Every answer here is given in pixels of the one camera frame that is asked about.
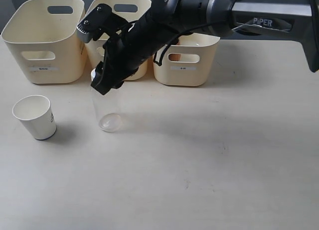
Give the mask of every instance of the clear plastic cup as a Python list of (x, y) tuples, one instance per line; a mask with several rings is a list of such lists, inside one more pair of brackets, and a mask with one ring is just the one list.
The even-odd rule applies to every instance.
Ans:
[[(92, 80), (95, 78), (95, 69), (91, 72)], [(91, 88), (91, 96), (95, 109), (96, 119), (99, 127), (109, 133), (121, 129), (123, 124), (121, 116), (118, 114), (120, 89), (111, 89), (105, 96)]]

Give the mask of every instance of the cup rim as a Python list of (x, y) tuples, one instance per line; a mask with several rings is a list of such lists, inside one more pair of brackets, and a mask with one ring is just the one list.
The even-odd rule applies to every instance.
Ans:
[[(37, 116), (36, 118), (22, 119), (22, 118), (17, 117), (17, 116), (14, 114), (14, 109), (15, 109), (15, 107), (16, 107), (20, 102), (22, 102), (23, 100), (28, 99), (28, 98), (30, 98), (30, 97), (42, 97), (42, 98), (45, 98), (45, 99), (49, 102), (49, 106), (48, 106), (47, 110), (46, 110), (42, 115), (39, 115), (39, 116)], [(24, 97), (24, 98), (22, 98), (21, 100), (19, 100), (18, 102), (16, 102), (16, 103), (14, 104), (14, 106), (12, 107), (12, 114), (13, 114), (13, 116), (14, 116), (15, 118), (17, 118), (18, 120), (31, 121), (31, 120), (39, 119), (40, 117), (44, 116), (44, 115), (50, 110), (50, 108), (51, 108), (51, 101), (49, 100), (48, 97), (45, 97), (45, 96), (42, 96), (42, 95), (31, 95), (31, 96)]]

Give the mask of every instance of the basket handle hole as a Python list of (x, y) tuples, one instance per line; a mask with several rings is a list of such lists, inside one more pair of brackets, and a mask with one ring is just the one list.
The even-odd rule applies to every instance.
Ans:
[(54, 60), (55, 54), (50, 51), (23, 51), (22, 57), (29, 61)]
[(116, 4), (114, 5), (115, 12), (137, 12), (138, 7), (135, 4)]
[(70, 6), (49, 6), (48, 12), (50, 14), (72, 14), (73, 8)]
[(103, 47), (98, 47), (98, 48), (96, 49), (96, 51), (97, 51), (102, 57), (104, 57), (105, 50), (104, 50)]
[(168, 59), (171, 62), (184, 62), (184, 63), (198, 63), (200, 61), (200, 57), (197, 54), (171, 53), (169, 54)]

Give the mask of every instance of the piper logo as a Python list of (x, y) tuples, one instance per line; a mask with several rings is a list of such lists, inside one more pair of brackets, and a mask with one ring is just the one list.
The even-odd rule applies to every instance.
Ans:
[(266, 18), (255, 17), (254, 24), (264, 26), (264, 27), (273, 27), (273, 21), (271, 19), (266, 19)]

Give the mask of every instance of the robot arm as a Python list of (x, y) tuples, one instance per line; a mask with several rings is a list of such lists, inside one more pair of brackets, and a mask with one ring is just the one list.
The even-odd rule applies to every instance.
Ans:
[(105, 95), (119, 88), (148, 58), (181, 35), (202, 33), (226, 37), (233, 30), (246, 35), (265, 34), (298, 41), (309, 67), (319, 69), (318, 7), (311, 0), (153, 0), (152, 7), (135, 22), (98, 5), (78, 25), (84, 42), (110, 38), (103, 46), (104, 61), (96, 68), (92, 87)]

